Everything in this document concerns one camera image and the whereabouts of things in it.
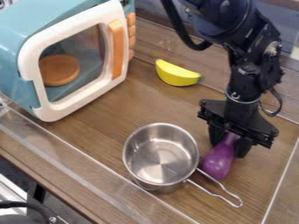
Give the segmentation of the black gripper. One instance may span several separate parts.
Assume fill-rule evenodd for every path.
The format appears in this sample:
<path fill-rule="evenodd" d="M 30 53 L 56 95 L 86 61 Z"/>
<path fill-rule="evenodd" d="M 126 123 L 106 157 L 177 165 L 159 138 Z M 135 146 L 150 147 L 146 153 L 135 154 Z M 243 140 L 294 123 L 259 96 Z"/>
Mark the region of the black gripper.
<path fill-rule="evenodd" d="M 235 157 L 243 158 L 253 145 L 271 148 L 279 135 L 278 128 L 259 112 L 261 95 L 254 98 L 234 98 L 226 94 L 226 100 L 199 101 L 198 117 L 207 121 L 210 143 L 215 146 L 222 140 L 226 131 L 233 132 L 241 139 L 235 143 Z"/>

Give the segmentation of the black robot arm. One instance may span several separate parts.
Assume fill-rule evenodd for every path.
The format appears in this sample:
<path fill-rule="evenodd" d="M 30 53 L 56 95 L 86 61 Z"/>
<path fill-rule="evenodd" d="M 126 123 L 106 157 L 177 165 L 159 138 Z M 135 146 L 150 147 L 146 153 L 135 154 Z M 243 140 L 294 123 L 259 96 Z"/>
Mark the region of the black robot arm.
<path fill-rule="evenodd" d="M 213 45 L 229 53 L 230 80 L 226 99 L 201 100 L 198 117 L 207 121 L 210 142 L 218 144 L 226 132 L 239 136 L 235 156 L 243 158 L 251 147 L 271 147 L 278 128 L 267 121 L 261 97 L 275 94 L 282 82 L 281 32 L 257 7 L 258 0 L 179 0 L 187 10 L 201 43 L 190 37 L 174 0 L 161 0 L 182 42 L 195 51 Z"/>

